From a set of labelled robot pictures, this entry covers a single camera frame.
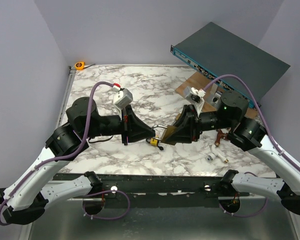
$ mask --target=tape measure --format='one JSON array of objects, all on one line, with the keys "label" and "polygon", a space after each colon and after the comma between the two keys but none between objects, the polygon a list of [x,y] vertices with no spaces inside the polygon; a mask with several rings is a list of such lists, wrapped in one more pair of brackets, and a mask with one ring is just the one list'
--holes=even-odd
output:
[{"label": "tape measure", "polygon": [[75,65],[74,65],[75,69],[78,71],[81,71],[85,68],[85,62],[84,61],[78,61]]}]

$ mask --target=stainless steel surface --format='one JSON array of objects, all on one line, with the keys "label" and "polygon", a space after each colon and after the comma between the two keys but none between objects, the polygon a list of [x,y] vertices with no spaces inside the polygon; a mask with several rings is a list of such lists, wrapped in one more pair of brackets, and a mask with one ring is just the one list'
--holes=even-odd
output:
[{"label": "stainless steel surface", "polygon": [[76,70],[75,66],[71,66],[70,67],[70,72],[69,72],[69,77],[68,77],[68,82],[66,84],[64,96],[63,96],[63,99],[62,99],[62,105],[61,105],[61,108],[60,108],[60,113],[58,115],[58,121],[57,121],[56,126],[55,126],[56,128],[61,126],[62,119],[64,118],[64,114],[66,112],[67,102],[68,102],[68,99],[69,99],[69,96],[70,96],[72,85],[73,85],[74,80],[75,80],[76,72],[77,72],[77,70]]},{"label": "stainless steel surface", "polygon": [[212,85],[212,89],[210,91],[210,95],[206,98],[206,102],[208,104],[210,104],[211,106],[215,107],[216,109],[218,109],[221,105],[221,101],[220,101],[220,97],[222,95],[222,92],[217,91],[217,89],[214,89],[213,87],[215,87],[218,85],[217,84],[213,84]]},{"label": "stainless steel surface", "polygon": [[[167,126],[164,126],[164,125],[160,125],[160,124],[154,125],[153,127],[151,127],[151,129],[157,129],[157,128],[159,128],[159,129],[167,129],[168,127],[167,127]],[[152,139],[161,141],[161,138],[160,138],[160,137],[157,137],[157,136],[152,137]]]},{"label": "stainless steel surface", "polygon": [[211,95],[215,95],[216,91],[218,89],[218,85],[217,84],[212,84],[211,90],[210,90],[210,94]]},{"label": "stainless steel surface", "polygon": [[[249,214],[264,199],[242,199],[238,213]],[[123,209],[106,209],[103,216]],[[219,208],[134,208],[116,221],[83,217],[80,200],[66,201],[48,209],[33,223],[30,240],[296,240],[291,216],[279,202],[269,201],[255,217],[236,218]]]}]

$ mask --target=marble table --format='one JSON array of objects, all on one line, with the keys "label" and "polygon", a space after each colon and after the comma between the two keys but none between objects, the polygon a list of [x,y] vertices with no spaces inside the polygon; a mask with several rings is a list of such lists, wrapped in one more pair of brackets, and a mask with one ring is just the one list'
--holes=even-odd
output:
[{"label": "marble table", "polygon": [[[75,99],[88,97],[92,86],[98,81],[119,83],[133,94],[131,103],[135,114],[149,126],[172,124],[189,104],[175,89],[195,71],[187,66],[138,66],[98,65],[76,73],[66,107]],[[112,106],[113,92],[101,86],[94,94],[100,115],[116,114]],[[90,144],[74,161],[61,170],[62,173],[84,173],[171,176],[222,176],[227,170],[253,172],[260,177],[275,177],[274,172],[259,159],[243,152],[230,142],[222,141],[219,149],[228,158],[207,161],[217,132],[204,132],[198,142],[178,143],[175,146],[162,144],[164,151],[145,141],[124,146],[121,136],[110,141]]]}]

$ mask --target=gray wall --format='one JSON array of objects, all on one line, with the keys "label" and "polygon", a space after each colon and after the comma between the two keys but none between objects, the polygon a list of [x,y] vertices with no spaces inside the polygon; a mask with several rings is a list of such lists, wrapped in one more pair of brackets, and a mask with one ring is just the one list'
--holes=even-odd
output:
[{"label": "gray wall", "polygon": [[291,65],[261,104],[278,143],[300,161],[300,0],[284,1],[259,46]]},{"label": "gray wall", "polygon": [[69,65],[181,64],[170,53],[210,21],[258,45],[283,0],[34,0]]},{"label": "gray wall", "polygon": [[[33,0],[0,0],[0,188],[36,159],[56,126],[69,69]],[[0,226],[0,240],[20,226]]]}]

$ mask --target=purple cable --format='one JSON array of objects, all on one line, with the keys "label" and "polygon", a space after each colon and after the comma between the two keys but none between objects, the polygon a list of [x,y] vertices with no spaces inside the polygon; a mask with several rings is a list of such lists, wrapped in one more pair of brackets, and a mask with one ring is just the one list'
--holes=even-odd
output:
[{"label": "purple cable", "polygon": [[[90,97],[89,97],[89,102],[88,102],[88,109],[87,109],[87,113],[86,113],[86,121],[85,121],[85,128],[84,128],[84,134],[83,134],[83,141],[80,143],[79,147],[71,154],[69,155],[65,155],[65,156],[57,156],[57,157],[53,157],[50,159],[47,159],[45,161],[40,162],[38,165],[34,166],[35,170],[30,170],[22,179],[21,181],[14,187],[14,189],[9,193],[9,197],[12,198],[13,195],[17,192],[17,190],[25,183],[25,181],[35,172],[37,171],[40,167],[42,167],[45,164],[48,164],[50,162],[53,161],[62,161],[62,160],[67,160],[69,158],[73,158],[75,157],[77,154],[80,153],[80,151],[82,150],[82,148],[84,147],[86,141],[87,141],[87,137],[88,137],[88,131],[89,131],[89,126],[90,126],[90,117],[91,117],[91,109],[92,109],[92,103],[93,103],[93,98],[94,98],[94,93],[97,89],[97,87],[99,87],[100,85],[107,85],[109,87],[113,87],[114,85],[112,83],[106,82],[106,81],[99,81],[97,82],[91,89],[91,93],[90,93]],[[2,209],[4,208],[4,206],[6,205],[6,203],[8,202],[8,198],[5,199],[1,204],[0,204],[0,225],[1,226],[7,226],[10,223],[6,223],[6,222],[2,222],[1,221],[1,212]]]},{"label": "purple cable", "polygon": [[[257,177],[257,175],[255,175],[253,172],[250,172],[250,171],[246,171],[244,174],[251,174],[251,175]],[[219,207],[223,210],[223,212],[224,212],[225,214],[228,214],[228,215],[230,215],[230,216],[232,216],[232,217],[235,217],[235,218],[250,218],[250,217],[257,216],[258,214],[262,213],[262,212],[266,209],[267,205],[268,205],[268,198],[266,197],[266,198],[265,198],[264,205],[262,206],[262,208],[261,208],[259,211],[256,211],[255,213],[248,214],[248,215],[236,215],[235,213],[231,213],[231,212],[226,211],[226,210],[221,206],[221,204],[219,203]]]},{"label": "purple cable", "polygon": [[115,216],[115,217],[94,216],[94,215],[88,214],[87,211],[86,211],[86,205],[83,205],[82,209],[84,211],[84,214],[87,215],[87,216],[89,216],[90,218],[102,219],[102,220],[118,220],[118,219],[123,218],[125,215],[127,215],[127,213],[130,210],[130,200],[129,200],[128,195],[125,192],[123,192],[123,191],[119,191],[119,190],[106,190],[106,191],[101,191],[101,192],[97,192],[97,193],[88,194],[88,195],[85,195],[85,197],[92,197],[92,196],[97,196],[97,195],[100,195],[100,194],[108,194],[108,193],[112,193],[112,192],[120,193],[120,194],[124,195],[125,198],[127,199],[128,207],[126,208],[126,211],[123,214],[121,214],[120,216]]},{"label": "purple cable", "polygon": [[[279,148],[279,146],[278,146],[278,144],[276,143],[274,137],[272,136],[272,134],[271,134],[271,132],[270,132],[270,129],[269,129],[268,125],[267,125],[267,122],[266,122],[266,120],[265,120],[265,118],[264,118],[264,116],[263,116],[263,114],[262,114],[262,112],[261,112],[261,110],[260,110],[260,108],[259,108],[259,106],[258,106],[257,100],[255,99],[255,97],[254,97],[254,95],[252,94],[252,92],[251,92],[251,90],[249,89],[249,87],[244,83],[244,81],[242,81],[242,79],[240,79],[238,76],[232,75],[232,74],[221,75],[221,76],[218,76],[217,78],[215,78],[214,80],[212,80],[211,82],[209,82],[209,83],[203,88],[203,90],[206,92],[207,89],[208,89],[211,85],[213,85],[216,81],[218,81],[218,80],[220,80],[220,79],[224,79],[224,78],[234,78],[234,79],[237,79],[237,80],[245,87],[245,89],[248,91],[250,97],[252,98],[252,101],[253,101],[253,103],[254,103],[255,108],[257,109],[257,111],[258,111],[258,113],[259,113],[259,115],[260,115],[260,118],[261,118],[261,120],[262,120],[262,122],[263,122],[263,124],[264,124],[264,127],[265,127],[265,129],[266,129],[266,132],[267,132],[267,134],[268,134],[268,136],[269,136],[269,139],[270,139],[272,145],[275,147],[275,149],[276,149],[279,153],[281,153],[281,152],[282,152],[282,149]],[[288,163],[290,163],[295,169],[297,169],[297,170],[300,172],[300,167],[299,167],[294,161],[292,161],[285,153],[282,153],[281,156],[283,156],[284,159],[288,161]]]}]

